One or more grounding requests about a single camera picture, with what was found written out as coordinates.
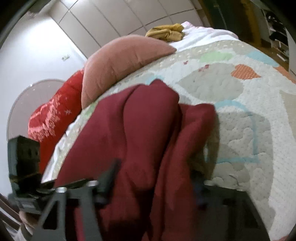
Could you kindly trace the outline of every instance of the bed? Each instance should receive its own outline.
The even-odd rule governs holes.
[[[229,31],[183,23],[177,52],[127,76],[84,109],[55,149],[44,180],[55,179],[80,131],[103,98],[158,78],[180,103],[215,105],[219,121],[205,147],[209,185],[246,190],[271,240],[296,222],[296,81],[273,59]]]

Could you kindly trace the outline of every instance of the white wall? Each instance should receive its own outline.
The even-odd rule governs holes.
[[[62,57],[69,55],[66,61]],[[6,129],[10,109],[30,84],[43,79],[67,80],[86,58],[49,16],[25,15],[0,49],[0,193],[11,192]]]

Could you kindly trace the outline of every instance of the yellow towel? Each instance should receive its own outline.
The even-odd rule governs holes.
[[[185,35],[182,33],[183,29],[184,27],[179,23],[173,25],[160,25],[150,29],[146,33],[146,37],[152,37],[166,42],[176,42],[183,39]]]

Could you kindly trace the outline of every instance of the maroon garment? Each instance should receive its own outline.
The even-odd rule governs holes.
[[[98,211],[104,241],[192,239],[195,203],[186,161],[204,147],[216,114],[213,105],[178,101],[160,80],[111,95],[69,151],[56,186],[97,179],[114,158],[122,161],[111,203]],[[78,208],[74,217],[82,241]]]

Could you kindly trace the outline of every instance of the pink pillow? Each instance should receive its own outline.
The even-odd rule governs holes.
[[[140,35],[124,36],[107,43],[85,64],[82,109],[124,77],[175,51],[164,41]]]

